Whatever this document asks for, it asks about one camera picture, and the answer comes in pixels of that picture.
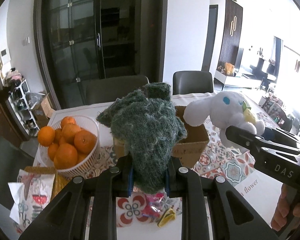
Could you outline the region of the person right hand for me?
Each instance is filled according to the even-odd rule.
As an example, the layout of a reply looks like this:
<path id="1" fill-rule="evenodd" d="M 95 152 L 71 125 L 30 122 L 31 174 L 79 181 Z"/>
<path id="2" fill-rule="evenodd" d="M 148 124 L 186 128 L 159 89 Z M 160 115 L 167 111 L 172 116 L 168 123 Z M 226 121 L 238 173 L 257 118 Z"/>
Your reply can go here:
<path id="1" fill-rule="evenodd" d="M 270 224 L 272 229 L 275 231 L 280 231 L 287 223 L 287 215 L 290 211 L 290 205 L 287 202 L 287 194 L 288 187 L 287 185 L 283 184 L 281 187 L 281 194 Z M 294 207 L 293 215 L 300 218 L 300 202 Z"/>

